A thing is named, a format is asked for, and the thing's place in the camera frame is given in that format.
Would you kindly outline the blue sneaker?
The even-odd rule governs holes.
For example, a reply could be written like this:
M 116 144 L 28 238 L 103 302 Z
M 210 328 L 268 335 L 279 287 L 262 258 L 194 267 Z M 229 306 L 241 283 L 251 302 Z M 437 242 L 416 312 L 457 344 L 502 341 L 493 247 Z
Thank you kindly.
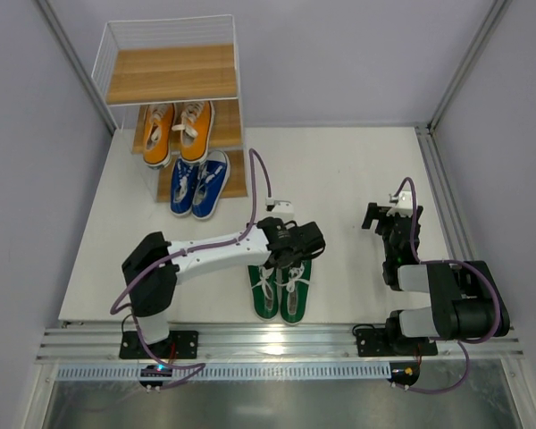
M 230 159 L 226 152 L 214 150 L 208 154 L 199 170 L 192 201 L 192 214 L 201 221 L 209 219 L 230 178 Z
M 182 217 L 191 211 L 198 174 L 197 164 L 187 164 L 181 158 L 175 161 L 170 189 L 170 209 L 175 216 Z

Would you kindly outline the orange sneaker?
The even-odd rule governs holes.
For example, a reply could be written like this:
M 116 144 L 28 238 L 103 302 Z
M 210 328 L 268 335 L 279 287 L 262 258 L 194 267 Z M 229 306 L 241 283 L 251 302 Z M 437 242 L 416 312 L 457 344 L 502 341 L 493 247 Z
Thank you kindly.
M 152 169 L 165 167 L 171 160 L 169 138 L 176 117 L 174 104 L 152 104 L 146 111 L 143 133 L 143 160 Z
M 184 103 L 179 119 L 172 125 L 172 131 L 180 134 L 180 157 L 187 164 L 201 164 L 205 161 L 215 110 L 212 101 Z

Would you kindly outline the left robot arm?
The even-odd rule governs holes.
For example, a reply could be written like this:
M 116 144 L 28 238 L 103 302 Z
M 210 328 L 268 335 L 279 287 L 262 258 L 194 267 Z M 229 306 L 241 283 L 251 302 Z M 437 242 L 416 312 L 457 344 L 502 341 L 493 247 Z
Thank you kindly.
M 155 345 L 171 338 L 165 312 L 177 285 L 233 266 L 296 267 L 324 250 L 316 223 L 284 222 L 273 216 L 248 223 L 242 232 L 207 240 L 172 242 L 160 231 L 152 232 L 121 264 L 126 288 L 110 313 L 131 310 L 138 340 L 128 346 L 152 358 Z

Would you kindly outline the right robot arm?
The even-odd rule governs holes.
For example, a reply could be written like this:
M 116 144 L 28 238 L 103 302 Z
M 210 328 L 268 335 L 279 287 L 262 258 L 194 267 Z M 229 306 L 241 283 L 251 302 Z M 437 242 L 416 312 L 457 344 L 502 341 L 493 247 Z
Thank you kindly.
M 410 356 L 437 354 L 431 339 L 475 341 L 487 334 L 504 337 L 510 316 L 490 269 L 483 261 L 435 261 L 423 265 L 412 251 L 420 244 L 418 225 L 393 207 L 368 204 L 362 228 L 381 237 L 385 260 L 382 278 L 397 292 L 418 292 L 430 299 L 427 307 L 393 310 L 382 328 L 372 328 L 366 342 L 378 341 L 379 352 Z

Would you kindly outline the right green sneaker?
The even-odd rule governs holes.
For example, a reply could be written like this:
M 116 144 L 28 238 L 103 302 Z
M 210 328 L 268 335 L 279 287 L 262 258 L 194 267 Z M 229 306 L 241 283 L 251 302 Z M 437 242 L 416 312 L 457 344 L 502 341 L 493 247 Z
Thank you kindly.
M 286 324 L 299 324 L 306 313 L 311 285 L 312 261 L 305 260 L 298 266 L 281 271 L 281 317 Z

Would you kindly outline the green sneaker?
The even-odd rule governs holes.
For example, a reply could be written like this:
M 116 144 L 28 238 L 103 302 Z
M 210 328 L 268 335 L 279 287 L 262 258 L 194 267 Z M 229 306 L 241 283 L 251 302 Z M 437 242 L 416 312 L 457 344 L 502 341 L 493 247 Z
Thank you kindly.
M 247 271 L 256 315 L 265 321 L 272 320 L 278 314 L 276 271 L 261 265 L 249 265 Z
M 312 261 L 305 260 L 298 266 L 281 271 L 281 317 L 286 324 L 299 324 L 306 313 L 311 285 Z

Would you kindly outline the left green sneaker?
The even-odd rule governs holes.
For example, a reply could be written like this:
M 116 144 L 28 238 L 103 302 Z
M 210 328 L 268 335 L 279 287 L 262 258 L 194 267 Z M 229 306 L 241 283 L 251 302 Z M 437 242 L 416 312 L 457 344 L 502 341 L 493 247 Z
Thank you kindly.
M 249 265 L 247 271 L 256 315 L 265 321 L 272 320 L 278 314 L 276 271 L 261 265 Z

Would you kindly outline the right aluminium frame rail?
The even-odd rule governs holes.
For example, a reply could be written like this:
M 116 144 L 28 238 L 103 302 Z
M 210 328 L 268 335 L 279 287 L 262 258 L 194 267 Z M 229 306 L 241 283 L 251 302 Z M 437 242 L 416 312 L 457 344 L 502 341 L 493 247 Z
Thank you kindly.
M 436 139 L 427 126 L 415 127 L 415 135 L 431 186 L 434 204 L 440 219 L 448 253 L 454 259 L 474 260 L 476 257 L 459 213 L 451 183 L 443 164 Z

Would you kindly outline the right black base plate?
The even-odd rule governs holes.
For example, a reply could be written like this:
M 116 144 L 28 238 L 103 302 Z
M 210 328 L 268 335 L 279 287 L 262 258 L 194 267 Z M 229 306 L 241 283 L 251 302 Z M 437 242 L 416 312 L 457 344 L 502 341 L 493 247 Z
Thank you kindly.
M 435 342 L 427 338 L 407 338 L 399 331 L 372 324 L 357 324 L 352 328 L 360 358 L 434 357 L 438 355 Z

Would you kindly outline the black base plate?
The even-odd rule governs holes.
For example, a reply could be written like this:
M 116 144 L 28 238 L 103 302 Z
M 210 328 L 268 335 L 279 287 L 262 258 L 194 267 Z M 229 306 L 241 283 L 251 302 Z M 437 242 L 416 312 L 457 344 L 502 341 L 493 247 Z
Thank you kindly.
M 427 338 L 407 338 L 399 331 L 372 324 L 357 324 L 352 328 L 360 358 L 434 357 L 438 355 L 435 342 Z
M 198 331 L 170 331 L 169 336 L 148 348 L 161 360 L 196 359 Z M 126 331 L 121 336 L 119 358 L 124 360 L 149 359 L 136 331 Z

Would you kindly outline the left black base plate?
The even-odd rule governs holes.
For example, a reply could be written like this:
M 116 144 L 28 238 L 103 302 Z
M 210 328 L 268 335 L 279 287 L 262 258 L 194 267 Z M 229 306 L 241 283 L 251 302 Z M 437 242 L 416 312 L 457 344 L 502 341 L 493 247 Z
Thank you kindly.
M 161 360 L 196 359 L 198 331 L 170 331 L 169 336 L 148 348 Z M 149 359 L 136 331 L 126 331 L 121 336 L 119 358 L 124 360 Z

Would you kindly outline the aluminium front rail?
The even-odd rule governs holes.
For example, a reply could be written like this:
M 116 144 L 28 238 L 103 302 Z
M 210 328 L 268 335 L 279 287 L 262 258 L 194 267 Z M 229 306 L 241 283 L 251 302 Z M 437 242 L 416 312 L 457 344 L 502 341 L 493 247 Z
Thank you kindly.
M 353 361 L 356 337 L 350 324 L 173 324 L 199 332 L 203 362 Z M 36 361 L 113 362 L 121 346 L 121 323 L 67 324 L 47 328 Z

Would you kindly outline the right aluminium frame post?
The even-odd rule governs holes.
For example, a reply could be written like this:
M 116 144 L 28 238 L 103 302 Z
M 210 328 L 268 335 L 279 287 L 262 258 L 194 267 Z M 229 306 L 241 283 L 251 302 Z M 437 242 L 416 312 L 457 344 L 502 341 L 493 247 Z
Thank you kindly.
M 486 46 L 489 44 L 493 33 L 501 23 L 511 4 L 511 0 L 495 0 L 491 2 L 490 9 L 485 13 L 482 23 L 475 31 L 473 39 L 469 43 L 468 48 L 462 56 L 441 100 L 437 104 L 435 111 L 428 122 L 427 128 L 430 133 L 433 133 L 441 124 L 445 114 L 457 97 L 461 88 L 466 83 L 474 66 L 478 63 L 478 60 Z

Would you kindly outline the aluminium frame post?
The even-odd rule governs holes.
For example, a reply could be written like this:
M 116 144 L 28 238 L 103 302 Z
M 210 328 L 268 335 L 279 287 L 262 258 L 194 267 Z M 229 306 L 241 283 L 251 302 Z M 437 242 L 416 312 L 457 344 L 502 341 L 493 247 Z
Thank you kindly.
M 469 43 L 468 48 L 462 56 L 441 100 L 437 104 L 435 111 L 428 122 L 427 128 L 430 133 L 433 133 L 441 124 L 445 114 L 457 97 L 461 88 L 466 83 L 474 66 L 478 63 L 478 60 L 486 46 L 489 44 L 493 33 L 501 23 L 511 4 L 511 0 L 495 0 L 491 2 L 490 9 L 485 13 L 482 23 L 475 31 L 473 39 Z
M 80 85 L 85 90 L 89 101 L 94 106 L 97 115 L 112 136 L 117 130 L 115 120 L 112 117 L 109 108 L 102 100 L 94 81 L 81 62 L 76 49 L 74 48 L 67 32 L 63 28 L 63 25 L 54 10 L 54 7 L 47 0 L 33 0 L 32 3 L 37 7 L 37 10 L 44 20 L 45 25 L 54 37 L 57 45 L 61 48 L 63 56 L 73 70 Z

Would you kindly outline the left aluminium frame post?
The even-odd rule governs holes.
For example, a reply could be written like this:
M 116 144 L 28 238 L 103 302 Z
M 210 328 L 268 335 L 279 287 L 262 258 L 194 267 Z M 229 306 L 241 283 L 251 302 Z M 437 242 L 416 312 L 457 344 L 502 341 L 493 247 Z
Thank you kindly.
M 63 28 L 63 25 L 54 10 L 54 7 L 47 0 L 33 0 L 32 3 L 37 7 L 37 10 L 44 20 L 45 25 L 54 37 L 57 45 L 61 48 L 63 56 L 73 70 L 80 85 L 85 90 L 89 101 L 94 106 L 97 115 L 112 136 L 117 130 L 115 120 L 112 117 L 109 108 L 102 100 L 94 81 L 81 62 L 76 49 L 74 48 L 67 32 Z

